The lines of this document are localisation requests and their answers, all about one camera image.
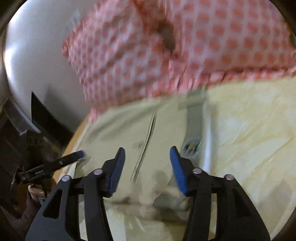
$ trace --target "sleeve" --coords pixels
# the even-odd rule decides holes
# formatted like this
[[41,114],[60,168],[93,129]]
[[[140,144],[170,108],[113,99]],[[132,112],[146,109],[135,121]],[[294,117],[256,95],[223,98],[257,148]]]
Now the sleeve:
[[13,228],[22,237],[25,238],[33,219],[35,218],[41,204],[32,199],[31,195],[27,195],[27,208],[22,214],[22,217],[12,223]]

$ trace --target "handheld tool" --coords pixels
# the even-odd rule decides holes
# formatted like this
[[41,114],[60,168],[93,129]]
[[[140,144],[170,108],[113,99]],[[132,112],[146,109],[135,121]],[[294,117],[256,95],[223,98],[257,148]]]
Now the handheld tool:
[[[83,151],[77,151],[70,155],[60,157],[60,150],[50,143],[43,134],[26,130],[20,134],[23,155],[22,160],[16,169],[11,182],[9,201],[13,205],[18,205],[18,188],[19,185],[32,183],[38,188],[42,188],[46,194],[52,189],[53,174],[56,170],[76,162],[85,156]],[[7,205],[6,210],[16,218],[21,217],[21,213]]]
[[63,176],[38,211],[27,233],[26,241],[82,241],[79,233],[78,195],[84,194],[88,241],[110,241],[103,197],[116,191],[125,151],[119,148],[114,159],[85,177]]

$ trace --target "wooden edge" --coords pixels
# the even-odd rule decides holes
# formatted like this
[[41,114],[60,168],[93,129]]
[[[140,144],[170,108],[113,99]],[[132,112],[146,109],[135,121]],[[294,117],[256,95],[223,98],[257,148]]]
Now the wooden edge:
[[[76,129],[74,135],[72,136],[66,150],[64,151],[63,156],[71,154],[76,142],[79,140],[79,137],[83,133],[83,131],[84,131],[84,129],[85,129],[87,123],[88,123],[88,119],[89,119],[89,115],[87,115],[87,117],[80,123],[80,125]],[[59,176],[60,176],[62,170],[63,169],[61,168],[61,169],[55,171],[55,173],[53,175],[53,180],[54,181],[53,181],[52,187],[54,187],[56,185],[56,183],[58,182]]]

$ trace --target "blue gripper pad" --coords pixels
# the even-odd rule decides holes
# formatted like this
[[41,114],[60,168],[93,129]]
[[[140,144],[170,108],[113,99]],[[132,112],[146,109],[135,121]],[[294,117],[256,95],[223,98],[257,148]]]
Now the blue gripper pad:
[[172,163],[172,167],[173,167],[176,181],[178,183],[178,187],[180,191],[183,193],[183,195],[186,196],[188,193],[186,175],[184,173],[184,170],[181,167],[180,161],[182,161],[182,158],[180,157],[177,148],[173,146],[170,149],[170,162]]
[[85,157],[85,153],[84,153],[83,150],[76,151],[75,153],[76,153],[76,155],[77,155],[77,159],[80,159],[80,158]]
[[112,196],[113,193],[116,192],[116,188],[118,186],[118,182],[121,176],[121,172],[123,169],[123,165],[126,159],[126,153],[123,148],[120,148],[116,154],[116,157],[114,158],[116,160],[115,167],[113,169],[113,172],[110,175],[109,178],[109,188],[108,193]]

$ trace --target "white wall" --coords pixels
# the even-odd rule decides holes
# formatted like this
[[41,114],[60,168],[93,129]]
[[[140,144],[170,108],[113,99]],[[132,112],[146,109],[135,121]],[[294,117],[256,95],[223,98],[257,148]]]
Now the white wall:
[[28,0],[11,19],[4,62],[11,93],[28,117],[32,91],[72,131],[90,111],[61,47],[71,14],[84,15],[95,2]]
[[11,1],[9,7],[5,9],[5,12],[0,16],[0,104],[10,95],[2,54],[6,36],[5,27],[9,19],[25,1],[26,0]]

